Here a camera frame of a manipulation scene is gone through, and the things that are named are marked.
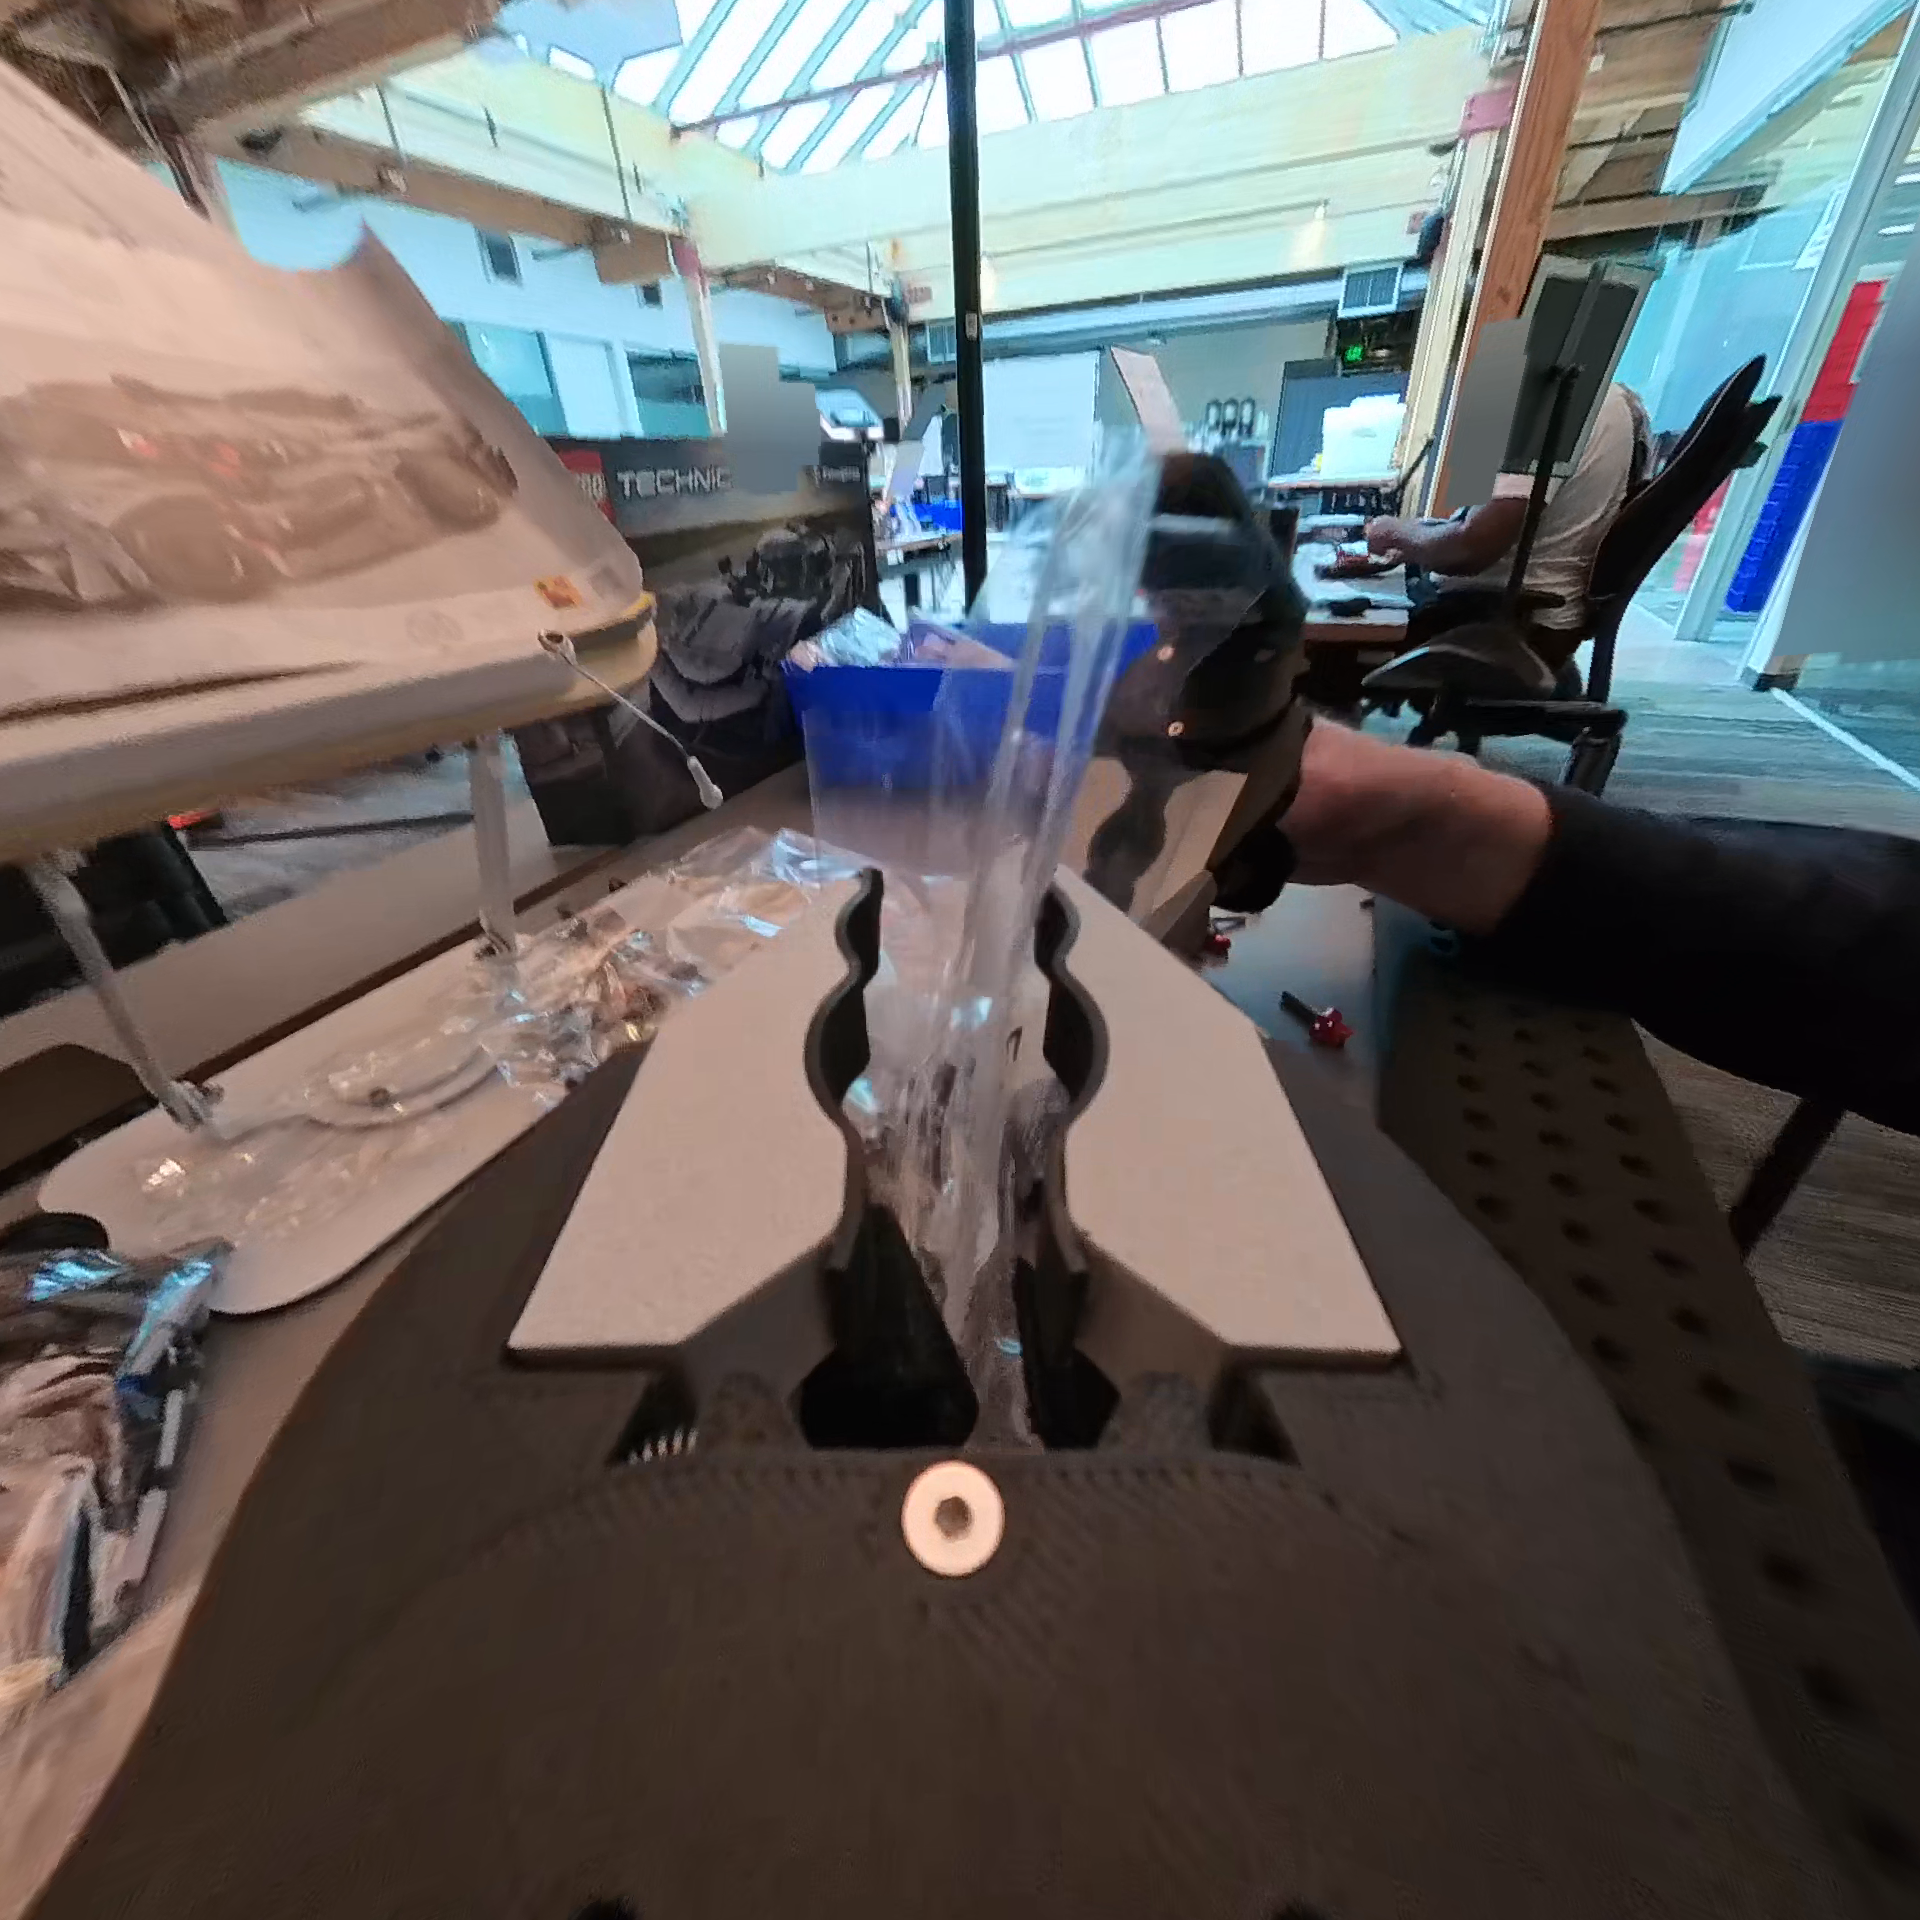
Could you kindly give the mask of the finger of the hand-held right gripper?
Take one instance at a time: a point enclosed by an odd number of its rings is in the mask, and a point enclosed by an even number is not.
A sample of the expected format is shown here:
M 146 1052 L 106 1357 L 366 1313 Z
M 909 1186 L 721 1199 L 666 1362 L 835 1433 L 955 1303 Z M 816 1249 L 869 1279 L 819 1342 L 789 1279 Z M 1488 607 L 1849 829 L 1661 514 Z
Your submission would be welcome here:
M 1083 775 L 1088 890 L 1123 914 L 1158 907 L 1151 870 L 1167 851 L 1167 809 L 1185 783 L 1178 761 L 1089 761 Z
M 1192 917 L 1213 897 L 1213 859 L 1246 788 L 1246 773 L 1160 764 L 1144 822 L 1151 857 L 1139 874 L 1139 931 L 1160 945 L 1189 945 Z

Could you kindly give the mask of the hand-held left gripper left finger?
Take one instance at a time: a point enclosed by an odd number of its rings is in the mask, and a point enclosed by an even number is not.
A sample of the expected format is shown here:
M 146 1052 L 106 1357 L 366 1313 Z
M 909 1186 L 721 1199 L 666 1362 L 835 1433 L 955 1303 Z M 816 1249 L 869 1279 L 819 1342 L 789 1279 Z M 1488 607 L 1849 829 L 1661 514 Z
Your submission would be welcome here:
M 673 1012 L 645 1052 L 543 1259 L 507 1356 L 678 1380 L 697 1421 L 750 1377 L 793 1406 L 831 1350 L 825 1259 L 856 1203 L 822 1020 L 877 957 L 881 875 L 831 882 Z

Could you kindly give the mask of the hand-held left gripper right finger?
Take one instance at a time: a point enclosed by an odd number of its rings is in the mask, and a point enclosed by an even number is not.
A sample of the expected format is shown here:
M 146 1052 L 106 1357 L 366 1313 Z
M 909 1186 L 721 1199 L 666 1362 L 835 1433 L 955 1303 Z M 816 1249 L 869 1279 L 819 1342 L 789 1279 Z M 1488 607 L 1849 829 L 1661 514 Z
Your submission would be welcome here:
M 1034 1436 L 1091 1450 L 1171 1380 L 1258 1450 L 1267 1372 L 1386 1374 L 1403 1345 L 1254 1023 L 1085 881 L 1039 906 L 1062 1115 L 1034 1186 Z

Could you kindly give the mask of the wide clear lego bag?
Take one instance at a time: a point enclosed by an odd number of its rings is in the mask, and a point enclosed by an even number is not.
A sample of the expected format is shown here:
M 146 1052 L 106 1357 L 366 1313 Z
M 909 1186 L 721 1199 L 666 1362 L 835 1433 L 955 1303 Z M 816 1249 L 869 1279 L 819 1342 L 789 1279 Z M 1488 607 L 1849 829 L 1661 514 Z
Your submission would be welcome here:
M 1024 529 L 969 612 L 789 670 L 813 827 L 881 870 L 870 1060 L 847 1111 L 975 1399 L 975 1436 L 1088 1446 L 1064 1125 L 1088 1023 L 1047 967 L 1074 875 L 1150 931 L 1267 906 L 1307 732 L 1305 597 L 1217 454 L 1127 438 Z

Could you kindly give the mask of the blue plastic storage bin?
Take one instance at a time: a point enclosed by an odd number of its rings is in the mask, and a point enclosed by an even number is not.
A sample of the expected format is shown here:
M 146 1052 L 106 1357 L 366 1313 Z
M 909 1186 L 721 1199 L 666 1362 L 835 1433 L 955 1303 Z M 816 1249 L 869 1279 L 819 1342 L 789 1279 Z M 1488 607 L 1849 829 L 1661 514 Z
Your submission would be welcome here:
M 997 770 L 1024 658 L 1026 626 L 1011 620 L 957 618 L 974 636 L 1014 658 L 1014 670 L 827 668 L 789 674 L 784 695 L 795 717 L 813 783 L 920 793 L 930 788 L 984 790 Z M 1117 643 L 1110 691 L 1160 639 L 1150 615 L 1133 615 Z M 1039 660 L 1021 703 L 1024 764 L 1043 782 L 1042 765 L 1061 757 L 1083 778 L 1095 757 L 1096 716 L 1107 695 L 1096 692 L 1089 717 L 1062 721 L 1072 671 L 1072 631 L 1047 623 Z

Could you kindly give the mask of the black lego set box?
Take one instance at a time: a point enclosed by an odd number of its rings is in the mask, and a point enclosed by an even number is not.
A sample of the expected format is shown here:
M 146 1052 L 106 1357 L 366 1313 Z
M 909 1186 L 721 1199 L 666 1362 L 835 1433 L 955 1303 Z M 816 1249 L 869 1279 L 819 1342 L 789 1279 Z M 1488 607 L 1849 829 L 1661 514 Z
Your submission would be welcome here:
M 512 739 L 546 841 L 622 849 L 801 758 L 785 660 L 879 612 L 869 460 L 822 442 L 750 486 L 721 438 L 553 449 L 640 562 L 656 657 L 614 699 Z

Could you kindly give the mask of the pile of lego part bags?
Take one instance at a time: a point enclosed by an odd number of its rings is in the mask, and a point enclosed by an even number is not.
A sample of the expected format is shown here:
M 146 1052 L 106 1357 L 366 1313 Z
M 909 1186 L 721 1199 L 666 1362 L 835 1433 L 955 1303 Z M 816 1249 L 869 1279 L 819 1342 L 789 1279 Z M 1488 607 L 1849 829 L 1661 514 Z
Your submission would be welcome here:
M 157 1703 L 211 1553 L 291 1402 L 425 1220 L 822 901 L 851 854 L 733 827 L 599 881 L 518 954 L 446 955 L 229 1075 L 232 1142 L 81 1149 L 147 1253 L 80 1222 L 3 1253 L 3 1915 L 26 1915 Z

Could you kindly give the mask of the person's right hand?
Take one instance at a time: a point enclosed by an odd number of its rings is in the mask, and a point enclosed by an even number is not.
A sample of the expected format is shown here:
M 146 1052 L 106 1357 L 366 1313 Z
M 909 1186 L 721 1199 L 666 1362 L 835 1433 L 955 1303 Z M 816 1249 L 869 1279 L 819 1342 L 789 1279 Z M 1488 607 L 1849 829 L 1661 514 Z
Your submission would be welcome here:
M 1280 829 L 1290 881 L 1351 884 L 1481 938 L 1543 867 L 1552 809 L 1538 787 L 1475 758 L 1311 722 Z

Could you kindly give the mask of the wooden-edged work table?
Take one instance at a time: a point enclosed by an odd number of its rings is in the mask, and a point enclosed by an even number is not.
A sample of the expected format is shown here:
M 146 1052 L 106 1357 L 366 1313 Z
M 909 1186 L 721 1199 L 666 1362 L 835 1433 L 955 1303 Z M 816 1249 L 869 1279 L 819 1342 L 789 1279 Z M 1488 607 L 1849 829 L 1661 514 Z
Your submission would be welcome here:
M 1405 570 L 1376 567 L 1366 577 L 1326 578 L 1321 567 L 1331 555 L 1331 545 L 1322 541 L 1301 541 L 1290 555 L 1290 577 L 1307 604 L 1305 643 L 1401 650 L 1409 612 Z

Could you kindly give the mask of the crumpled clear plastic bag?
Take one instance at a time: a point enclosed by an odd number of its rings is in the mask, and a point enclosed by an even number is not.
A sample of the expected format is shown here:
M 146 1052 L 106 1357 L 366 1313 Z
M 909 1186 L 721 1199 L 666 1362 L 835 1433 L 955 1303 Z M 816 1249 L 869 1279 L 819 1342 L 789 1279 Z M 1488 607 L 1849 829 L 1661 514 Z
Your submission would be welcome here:
M 856 607 L 827 629 L 800 639 L 784 658 L 784 671 L 807 674 L 827 668 L 934 668 L 990 670 L 1009 674 L 1016 660 L 974 636 L 962 621 L 912 615 L 905 629 L 877 612 Z

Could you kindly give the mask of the black panel on pole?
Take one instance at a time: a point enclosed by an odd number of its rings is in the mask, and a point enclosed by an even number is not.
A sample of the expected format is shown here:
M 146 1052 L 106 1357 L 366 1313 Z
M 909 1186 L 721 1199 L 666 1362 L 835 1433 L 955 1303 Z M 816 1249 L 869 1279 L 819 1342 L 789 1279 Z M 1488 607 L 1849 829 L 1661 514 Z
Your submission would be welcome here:
M 1505 419 L 1494 461 L 1494 493 L 1523 509 L 1503 590 L 1523 607 L 1566 607 L 1582 598 L 1592 551 L 1538 570 L 1544 522 L 1566 545 L 1570 509 L 1599 478 L 1592 444 L 1608 420 L 1616 370 L 1656 271 L 1645 255 L 1553 255 L 1526 287 L 1519 357 L 1503 374 Z

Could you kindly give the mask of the stack of red blue bins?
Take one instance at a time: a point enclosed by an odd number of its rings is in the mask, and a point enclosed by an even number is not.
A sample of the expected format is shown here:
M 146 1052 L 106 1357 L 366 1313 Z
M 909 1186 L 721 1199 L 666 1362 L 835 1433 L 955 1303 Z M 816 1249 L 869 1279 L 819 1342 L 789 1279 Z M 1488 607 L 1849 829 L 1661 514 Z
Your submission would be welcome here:
M 1707 639 L 1725 621 L 1758 621 L 1795 555 L 1817 490 L 1854 405 L 1858 364 L 1881 317 L 1888 282 L 1882 262 L 1856 270 L 1854 283 L 1813 335 L 1807 374 L 1766 374 L 1779 410 L 1763 450 L 1722 486 L 1713 506 L 1707 555 L 1677 618 L 1681 639 Z

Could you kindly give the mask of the wooden book stand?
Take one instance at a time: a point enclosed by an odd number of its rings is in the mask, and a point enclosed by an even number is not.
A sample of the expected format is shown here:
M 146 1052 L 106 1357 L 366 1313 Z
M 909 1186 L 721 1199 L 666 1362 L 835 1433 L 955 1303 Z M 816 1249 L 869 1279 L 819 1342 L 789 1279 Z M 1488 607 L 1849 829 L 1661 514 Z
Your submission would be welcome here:
M 614 699 L 654 636 L 357 666 L 3 725 L 3 862 L 80 986 L 3 1020 L 3 1169 L 102 1125 L 41 1179 L 134 1254 L 222 1239 L 241 1322 L 344 1282 L 561 1093 L 561 1012 L 518 913 L 582 878 L 505 793 L 507 733 Z M 248 924 L 114 967 L 80 854 L 289 783 L 471 750 L 471 826 Z

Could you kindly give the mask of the grey car instruction booklet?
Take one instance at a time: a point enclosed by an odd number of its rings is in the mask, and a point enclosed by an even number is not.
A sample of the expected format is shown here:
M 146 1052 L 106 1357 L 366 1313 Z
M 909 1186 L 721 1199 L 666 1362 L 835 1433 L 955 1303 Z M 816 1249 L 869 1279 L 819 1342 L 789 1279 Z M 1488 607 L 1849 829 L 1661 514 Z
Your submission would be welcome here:
M 616 529 L 369 230 L 263 262 L 3 67 L 3 714 L 528 650 Z

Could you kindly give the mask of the black metal post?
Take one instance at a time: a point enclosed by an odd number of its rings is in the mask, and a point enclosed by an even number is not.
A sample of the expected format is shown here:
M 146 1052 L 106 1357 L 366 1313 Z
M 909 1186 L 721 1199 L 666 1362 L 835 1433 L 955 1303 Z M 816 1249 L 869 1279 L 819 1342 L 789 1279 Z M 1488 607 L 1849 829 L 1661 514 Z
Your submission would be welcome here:
M 955 327 L 962 570 L 967 604 L 974 604 L 990 571 L 974 2 L 943 2 L 943 87 L 947 121 L 950 287 Z

